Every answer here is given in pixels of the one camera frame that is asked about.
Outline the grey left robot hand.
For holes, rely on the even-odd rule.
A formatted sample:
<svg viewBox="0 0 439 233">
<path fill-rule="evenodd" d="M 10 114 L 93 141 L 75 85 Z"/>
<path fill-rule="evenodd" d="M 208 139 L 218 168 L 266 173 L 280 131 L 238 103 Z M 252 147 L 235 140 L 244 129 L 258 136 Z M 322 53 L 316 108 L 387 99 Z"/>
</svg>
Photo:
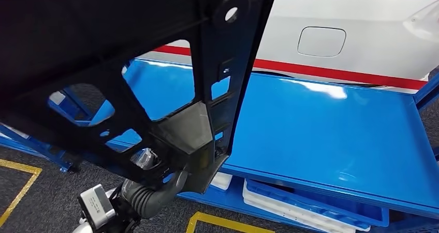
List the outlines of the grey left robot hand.
<svg viewBox="0 0 439 233">
<path fill-rule="evenodd" d="M 125 186 L 126 199 L 135 210 L 145 216 L 172 201 L 175 195 L 181 192 L 187 176 L 186 171 L 176 171 L 170 180 L 155 187 L 133 182 L 131 186 Z"/>
</svg>

